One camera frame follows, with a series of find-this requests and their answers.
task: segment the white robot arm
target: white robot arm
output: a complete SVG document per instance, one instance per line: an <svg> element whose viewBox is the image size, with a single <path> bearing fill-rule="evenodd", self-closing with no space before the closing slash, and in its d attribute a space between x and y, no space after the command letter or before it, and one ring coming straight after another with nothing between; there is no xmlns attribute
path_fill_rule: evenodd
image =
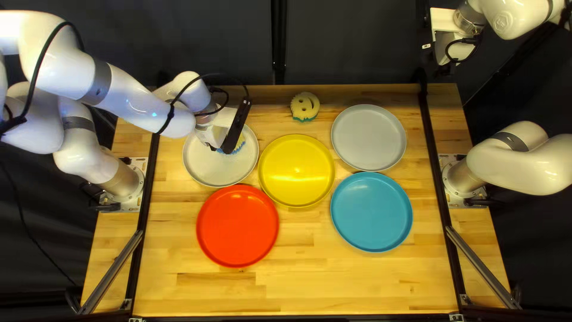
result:
<svg viewBox="0 0 572 322"><path fill-rule="evenodd" d="M531 195L550 195L572 184L572 134L548 138L530 121L516 122L445 165L449 193L471 198L485 183Z"/></svg>
<svg viewBox="0 0 572 322"><path fill-rule="evenodd" d="M463 0L456 9L431 8L431 29L439 65L469 57L488 24L504 40L518 38L545 22L558 23L565 0Z"/></svg>
<svg viewBox="0 0 572 322"><path fill-rule="evenodd" d="M224 108L214 115L195 117L198 111L219 110L197 73L181 73L151 93L123 70L84 53L73 27L62 23L63 19L48 13L0 10L2 141L38 154L53 153L60 170L98 184L116 197L132 197L141 191L140 178L99 146L91 114L82 103L170 138L183 138L194 133L197 126L200 131L196 135L204 144L212 150L223 148L237 109ZM49 46L40 65L38 57L46 44ZM15 127L9 121L24 110L30 83L7 88L3 56L12 54L19 54L26 78L33 82L37 75L26 121ZM170 104L179 93L178 100ZM249 107L249 100L244 101ZM169 118L171 108L173 116ZM237 117L240 115L244 124L245 115ZM240 134L241 129L233 132ZM234 146L223 148L228 153L232 149Z"/></svg>

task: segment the yellow sponge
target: yellow sponge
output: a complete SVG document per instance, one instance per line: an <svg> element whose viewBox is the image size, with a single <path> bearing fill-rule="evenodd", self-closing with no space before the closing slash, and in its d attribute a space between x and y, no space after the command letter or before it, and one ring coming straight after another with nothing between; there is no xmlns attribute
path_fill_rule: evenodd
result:
<svg viewBox="0 0 572 322"><path fill-rule="evenodd" d="M233 155L233 154L236 154L237 152L239 152L240 149L243 148L243 145L246 144L246 142L247 142L247 141L246 141L246 139L244 139L244 135L243 135L243 133L241 132L241 133L240 133L240 136L239 136L239 140L236 142L235 149L231 152L230 155ZM216 151L219 152L219 153L224 154L223 149L221 149L221 148L216 149Z"/></svg>
<svg viewBox="0 0 572 322"><path fill-rule="evenodd" d="M292 118L300 122L311 121L320 111L320 100L310 92L301 92L290 102Z"/></svg>

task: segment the white plate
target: white plate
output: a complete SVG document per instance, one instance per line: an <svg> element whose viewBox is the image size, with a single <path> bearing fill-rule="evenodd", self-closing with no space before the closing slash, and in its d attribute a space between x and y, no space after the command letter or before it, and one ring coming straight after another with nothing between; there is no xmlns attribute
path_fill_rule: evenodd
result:
<svg viewBox="0 0 572 322"><path fill-rule="evenodd" d="M235 154L211 151L195 135L189 135L182 149L182 161L193 179L205 186L222 188L246 178L258 160L258 140L245 124L246 143Z"/></svg>
<svg viewBox="0 0 572 322"><path fill-rule="evenodd" d="M332 144L344 162L362 171L392 167L405 153L405 129L379 106L360 104L340 113L332 125Z"/></svg>

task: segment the butcher block tabletop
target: butcher block tabletop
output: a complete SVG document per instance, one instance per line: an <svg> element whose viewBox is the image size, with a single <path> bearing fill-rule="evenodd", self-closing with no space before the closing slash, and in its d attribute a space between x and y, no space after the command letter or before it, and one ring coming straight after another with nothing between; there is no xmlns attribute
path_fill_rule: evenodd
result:
<svg viewBox="0 0 572 322"><path fill-rule="evenodd" d="M407 239L385 253L353 248L336 232L330 192L318 204L276 204L280 230L260 262L242 269L219 266L201 251L195 224L217 189L192 179L182 162L185 139L161 137L133 314L153 316L284 316L449 313L457 310L415 84L249 86L253 106L246 124L259 141L298 133L322 142L336 167L335 187L359 172L336 154L330 130L336 116L356 104L375 104L405 128L401 161L380 173L400 184L413 207ZM233 99L240 87L225 87ZM303 91L320 99L315 120L292 120L290 100ZM439 153L466 153L471 140L455 84L430 84L428 103ZM119 119L112 151L148 156L151 133ZM257 168L242 183L260 189ZM451 209L453 227L508 288L488 209ZM82 302L87 299L137 227L137 213L100 213ZM487 284L459 254L466 292L480 305L501 307ZM125 298L128 262L96 311L117 309Z"/></svg>

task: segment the plate rim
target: plate rim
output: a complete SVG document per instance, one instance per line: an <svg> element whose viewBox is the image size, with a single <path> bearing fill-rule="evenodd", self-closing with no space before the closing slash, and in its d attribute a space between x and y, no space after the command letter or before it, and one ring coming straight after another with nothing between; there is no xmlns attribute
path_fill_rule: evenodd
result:
<svg viewBox="0 0 572 322"><path fill-rule="evenodd" d="M221 261L218 258L212 256L211 252L206 252L206 246L203 245L203 242L201 242L201 239L199 239L199 224L198 224L198 220L199 218L201 218L201 212L203 207L207 204L207 201L209 201L211 199L211 197L215 196L215 195L222 195L222 194L226 194L228 193L227 190L230 189L243 189L249 193L251 193L252 195L255 195L256 197L258 197L259 199L264 199L267 198L266 201L270 202L269 206L272 206L272 215L273 217L275 217L276 219L276 231L274 233L274 236L272 238L272 243L270 244L270 246L268 247L267 250L265 250L265 252L260 256L260 258L248 262L245 265L229 265L227 262ZM257 189L256 187L253 187L249 184L233 184L231 186L228 187L224 187L222 189L218 189L217 191L215 191L213 194L211 194L206 200L205 202L202 204L201 209L198 211L197 214L197 219L196 219L196 223L195 223L195 236L197 237L197 242L198 242L198 246L200 247L202 253L208 258L210 259L212 262L214 262L215 264L227 267L227 268L244 268L244 267L249 267L252 266L258 262L260 262L261 260L263 260L272 250L272 248L274 248L274 245L276 244L276 241L278 240L278 233L280 231L280 215L278 213L278 209L276 209L276 206L274 206L274 203L272 202L272 200L268 197L267 194L265 194L263 191L261 191L260 189Z"/></svg>
<svg viewBox="0 0 572 322"><path fill-rule="evenodd" d="M336 126L336 122L338 121L338 119L343 116L344 114L348 114L351 113L352 111L350 111L351 109L357 109L359 107L375 107L376 109L381 109L382 113L386 116L389 116L391 118L393 118L394 124L398 124L399 125L399 132L401 132L403 134L403 137L405 138L405 142L403 144L403 151L401 152L401 155L399 156L399 158L396 159L395 162L393 162L393 164L391 164L388 167L385 168L378 168L375 170L369 170L369 169L364 169L364 168L358 168L357 166L355 166L354 164L348 162L341 154L340 152L337 150L336 148L336 144L334 143L333 140L333 129ZM377 105L373 105L373 104L356 104L356 105L352 105L346 109L344 109L343 111L341 111L337 116L336 119L333 121L332 123L332 128L330 129L330 135L329 135L330 141L332 142L332 146L333 146L333 150L336 151L336 154L340 157L340 159L347 165L349 165L350 167L360 170L360 171L365 171L365 172L378 172L378 171L384 171L387 169L390 169L391 167L393 167L394 165L398 164L401 159L403 158L403 155L405 155L405 151L407 150L407 132L405 131L405 128L403 127L403 124L401 123L401 121L397 118L397 116L395 116L393 113L391 113L390 111L386 110L385 108L381 107L381 106L377 106Z"/></svg>
<svg viewBox="0 0 572 322"><path fill-rule="evenodd" d="M387 182L387 181L393 182L393 184L396 185L396 186L401 190L401 192L403 192L403 194L407 197L406 200L407 200L407 204L408 204L408 213L406 214L406 216L407 216L407 219L408 219L408 225L407 225L408 227L406 228L406 232L405 232L404 234L402 234L402 235L400 236L400 238L398 238L398 239L396 240L396 242L393 243L393 244L395 244L395 246L393 246L393 247L386 248L386 249L383 249L383 250L369 250L369 249L365 249L365 248L360 248L360 247L358 247L356 244L354 244L354 243L352 243L351 241L349 241L349 240L340 232L340 230L339 230L339 228L338 228L338 226L337 226L337 224L336 224L336 221L335 221L334 218L333 218L333 202L334 202L334 199L335 199L335 197L336 197L336 192L338 191L338 188L341 186L341 184L342 184L344 181L349 180L350 178L354 179L354 178L360 177L360 176L366 176L366 177L368 177L368 176L374 176L374 177L377 176L379 179L381 179L381 180L384 181L384 182ZM342 180L342 182L340 182L340 184L336 187L336 190L335 190L335 191L333 192L333 194L332 194L332 199L331 199L330 204L329 204L329 216L330 216L330 218L332 219L332 224L333 224L334 228L336 229L336 232L338 233L338 235L339 235L343 240L345 240L346 243L350 244L352 247L354 247L354 248L356 248L356 249L359 249L359 250L361 250L361 251L363 251L363 252L374 253L374 254L389 252L390 250L395 249L395 248L397 248L398 246L400 246L400 245L407 239L407 237L409 236L409 234L411 233L411 229L412 229L412 227L413 227L413 220L414 220L414 219L413 219L413 205L411 204L411 200L410 200L409 196L407 195L407 193L405 192L405 189L403 189L403 187L402 187L400 184L398 184L395 180L391 179L390 177L388 177L388 176L386 176L386 175L383 175L383 174L378 173L378 172L367 172L367 171L358 172L358 173L352 174L352 175L348 176L347 178L345 178L344 180Z"/></svg>
<svg viewBox="0 0 572 322"><path fill-rule="evenodd" d="M191 178L193 178L193 180L195 180L196 182L202 184L203 186L206 187L211 187L211 188L226 188L229 186L232 186L234 184L240 183L242 180L246 179L246 177L248 177L252 171L254 170L254 168L256 168L256 165L258 164L258 157L260 156L260 146L258 144L258 138L256 137L256 134L254 133L254 131L246 124L244 124L243 129L246 128L247 132L250 132L250 134L252 134L252 136L254 137L254 142L256 142L256 157L255 157L255 162L254 165L251 167L251 169L248 171L248 173L246 173L246 175L244 177L242 177L240 180L234 182L234 183L230 183L230 184L221 184L221 185L213 185L213 184L209 184L207 182L204 182L203 180L199 180L198 178L196 178L190 171L189 171L189 166L188 166L188 161L185 157L185 151L188 149L188 145L190 145L190 141L193 140L195 138L195 135L191 132L187 137L186 137L186 141L185 144L182 147L182 163L183 166L185 167L187 173L190 175Z"/></svg>
<svg viewBox="0 0 572 322"><path fill-rule="evenodd" d="M320 146L320 151L323 151L323 152L328 156L329 163L331 164L331 170L332 170L332 176L331 176L331 178L332 178L332 179L331 179L331 183L330 183L330 185L329 185L329 187L328 187L328 190L327 190L319 199L317 199L317 200L315 200L315 201L313 201L313 202L311 202L311 203L305 203L305 204L303 204L303 205L294 205L294 204L291 204L291 203L283 202L283 201L279 200L278 198L274 197L271 193L269 193L267 186L262 182L262 175L261 175L261 167L260 167L260 165L261 165L261 160L262 160L263 157L264 157L264 154L268 151L268 147L270 147L272 144L274 144L274 143L277 142L278 140L285 140L285 138L286 138L286 137L289 137L289 136L299 136L299 137L304 138L304 140L308 140L308 138L310 138L310 141L313 141L314 143L317 143L317 144ZM305 207L313 206L313 205L319 203L320 201L322 201L322 200L332 191L333 184L335 183L335 181L336 181L336 163L335 163L335 161L334 161L334 159L333 159L333 156L332 156L331 152L329 151L328 147L325 146L324 143L320 142L318 139L315 139L315 138L313 138L313 137L311 137L311 136L309 136L309 135L299 134L299 133L292 133L292 134L286 134L286 135L280 136L280 137L275 138L274 140L272 140L272 141L264 148L264 151L262 151L262 154L260 154L260 158L259 158L259 162L258 162L258 183L260 184L260 188L262 188L262 191L263 191L264 193L266 193L266 195L267 195L268 197L270 197L270 199L272 199L272 200L275 201L276 203L279 203L279 204L281 204L281 205L283 205L283 206L291 207L291 208L305 208Z"/></svg>

